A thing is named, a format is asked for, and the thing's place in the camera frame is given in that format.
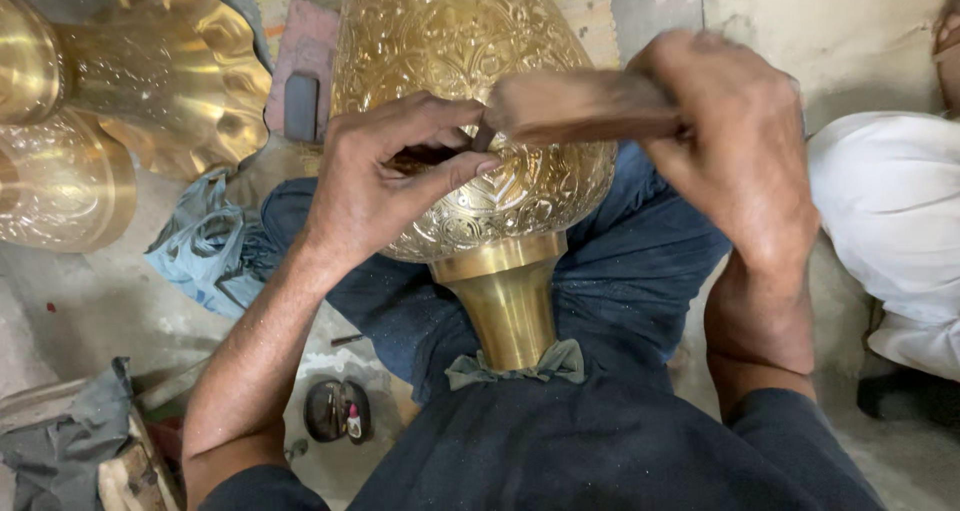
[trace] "brass piece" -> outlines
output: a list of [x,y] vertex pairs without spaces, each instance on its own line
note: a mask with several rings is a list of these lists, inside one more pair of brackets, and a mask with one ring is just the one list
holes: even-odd
[[[240,14],[218,0],[115,1],[96,24],[52,26],[61,79],[69,82],[64,106],[96,115],[144,169],[184,180],[224,165],[235,170],[266,144],[271,77]],[[20,5],[21,13],[45,23]],[[38,44],[42,35],[31,37]],[[23,85],[0,73],[4,95]],[[17,122],[3,113],[0,123]]]
[[134,163],[92,116],[0,126],[0,240],[90,252],[120,237],[136,207]]
[[[343,0],[331,115],[420,90],[486,102],[502,75],[592,67],[552,0]],[[489,150],[502,168],[447,195],[382,253],[430,264],[466,306],[492,366],[530,367],[555,340],[550,277],[564,231],[606,197],[617,145],[534,147],[498,135]],[[467,269],[488,272],[454,272]]]
[[[552,0],[343,0],[331,115],[424,89],[486,102],[502,75],[591,67]],[[535,147],[499,135],[490,151],[502,168],[443,198],[382,253],[427,263],[567,229],[606,197],[617,145]]]
[[64,98],[57,34],[30,3],[0,0],[0,122],[48,118]]
[[534,366],[557,340],[553,270],[567,235],[508,237],[430,264],[438,284],[460,298],[494,370]]

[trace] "blue plastic bag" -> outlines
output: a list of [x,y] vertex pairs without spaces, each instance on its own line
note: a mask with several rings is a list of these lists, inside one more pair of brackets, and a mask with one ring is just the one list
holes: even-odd
[[190,185],[144,257],[203,308],[235,319],[282,258],[267,239],[258,211],[227,201],[226,177],[227,170],[218,169]]

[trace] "white garment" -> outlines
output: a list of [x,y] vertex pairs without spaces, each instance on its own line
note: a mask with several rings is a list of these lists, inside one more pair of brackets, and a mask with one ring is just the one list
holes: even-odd
[[960,381],[960,124],[852,115],[810,140],[809,165],[823,229],[887,312],[870,348]]

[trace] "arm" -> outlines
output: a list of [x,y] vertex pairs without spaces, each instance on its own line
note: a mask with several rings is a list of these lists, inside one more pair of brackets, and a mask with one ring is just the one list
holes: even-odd
[[674,31],[642,55],[696,129],[692,142],[642,143],[733,244],[703,318],[721,411],[763,388],[815,398],[806,260],[820,222],[797,92],[756,53],[716,35]]
[[405,147],[462,147],[457,126],[483,105],[427,93],[330,123],[306,225],[260,296],[213,354],[190,398],[183,472],[191,509],[234,473],[286,467],[283,410],[320,302],[347,272],[396,239],[446,194],[499,166],[462,152],[407,177],[385,167]]

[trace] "engraved brass vase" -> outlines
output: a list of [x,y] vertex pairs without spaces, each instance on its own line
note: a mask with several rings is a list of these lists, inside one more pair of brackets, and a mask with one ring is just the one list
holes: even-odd
[[[552,0],[343,0],[340,22],[331,115],[420,90],[486,101],[501,75],[592,67]],[[565,231],[606,196],[617,146],[498,135],[490,150],[502,168],[447,195],[382,253],[429,264],[469,312],[487,363],[522,369],[556,341]]]
[[151,172],[234,169],[268,137],[271,77],[243,17],[218,0],[115,0],[88,25],[0,0],[0,124],[97,116]]

